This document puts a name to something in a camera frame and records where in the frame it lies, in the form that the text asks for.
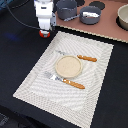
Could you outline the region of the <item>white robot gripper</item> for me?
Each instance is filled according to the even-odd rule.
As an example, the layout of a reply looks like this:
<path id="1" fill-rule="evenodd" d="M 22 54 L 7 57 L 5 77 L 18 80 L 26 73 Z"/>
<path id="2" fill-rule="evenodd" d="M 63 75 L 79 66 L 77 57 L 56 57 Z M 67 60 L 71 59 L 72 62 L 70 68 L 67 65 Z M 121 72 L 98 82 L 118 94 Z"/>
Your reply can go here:
<path id="1" fill-rule="evenodd" d="M 48 33 L 56 26 L 56 16 L 53 13 L 53 0 L 34 0 L 34 6 L 40 30 L 43 33 Z"/>

